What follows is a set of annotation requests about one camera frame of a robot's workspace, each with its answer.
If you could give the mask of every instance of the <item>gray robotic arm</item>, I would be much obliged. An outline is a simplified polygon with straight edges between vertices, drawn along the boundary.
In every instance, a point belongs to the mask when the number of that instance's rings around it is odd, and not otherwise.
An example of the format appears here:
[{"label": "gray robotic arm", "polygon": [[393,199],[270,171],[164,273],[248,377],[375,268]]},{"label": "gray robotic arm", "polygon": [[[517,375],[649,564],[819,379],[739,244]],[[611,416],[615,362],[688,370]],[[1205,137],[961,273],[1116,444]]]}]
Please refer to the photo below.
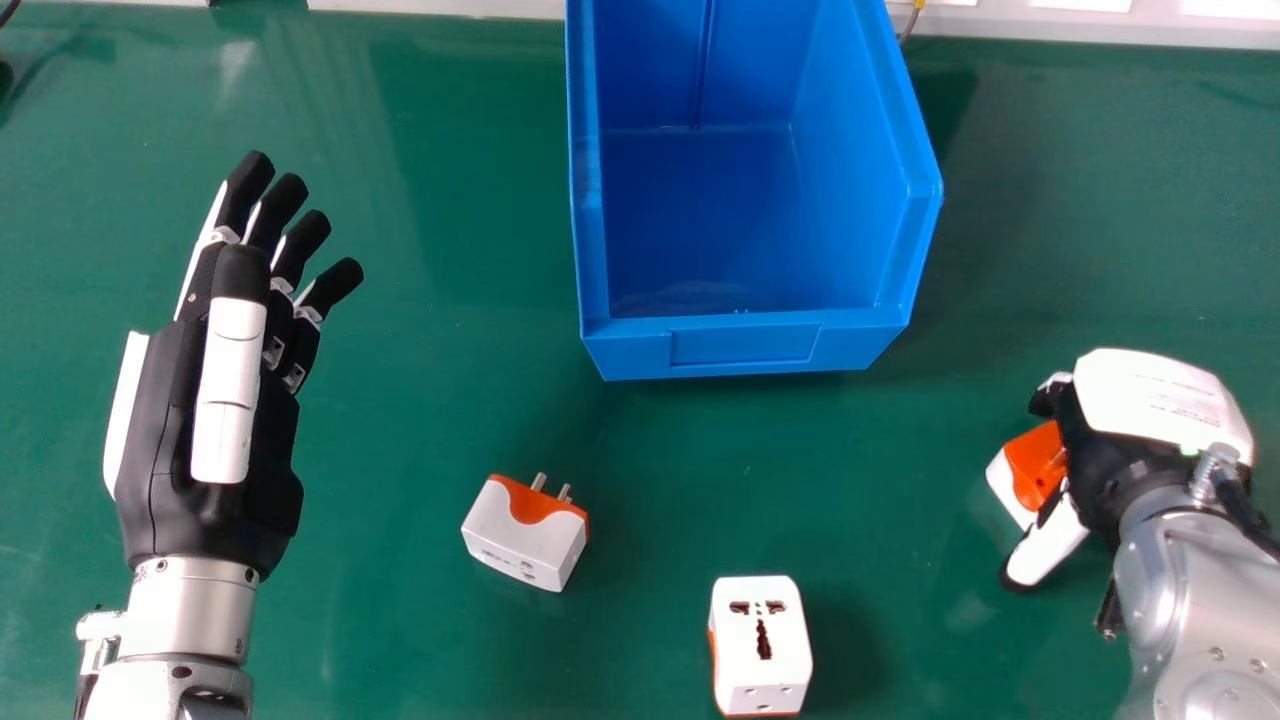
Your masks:
[{"label": "gray robotic arm", "polygon": [[364,279],[344,259],[294,297],[329,234],[307,197],[251,152],[196,240],[173,322],[129,333],[102,474],[133,585],[123,612],[91,612],[77,720],[221,720],[252,714],[242,670],[259,584],[297,532],[296,395],[320,323]]},{"label": "gray robotic arm", "polygon": [[1280,546],[1248,500],[1253,438],[1216,377],[1097,350],[1041,386],[1048,423],[988,466],[1023,529],[1001,570],[1034,589],[1089,534],[1114,552],[1096,620],[1128,634],[1117,719],[1280,719]]}]

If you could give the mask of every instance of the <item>blue plastic bin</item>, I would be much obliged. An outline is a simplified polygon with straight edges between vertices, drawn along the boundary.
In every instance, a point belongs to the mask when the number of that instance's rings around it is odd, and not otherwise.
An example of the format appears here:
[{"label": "blue plastic bin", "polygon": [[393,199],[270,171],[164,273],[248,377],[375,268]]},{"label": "blue plastic bin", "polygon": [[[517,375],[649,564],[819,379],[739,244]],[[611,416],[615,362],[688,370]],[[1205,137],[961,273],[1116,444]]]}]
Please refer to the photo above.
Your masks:
[{"label": "blue plastic bin", "polygon": [[883,0],[568,0],[582,341],[608,380],[867,368],[942,178]]}]

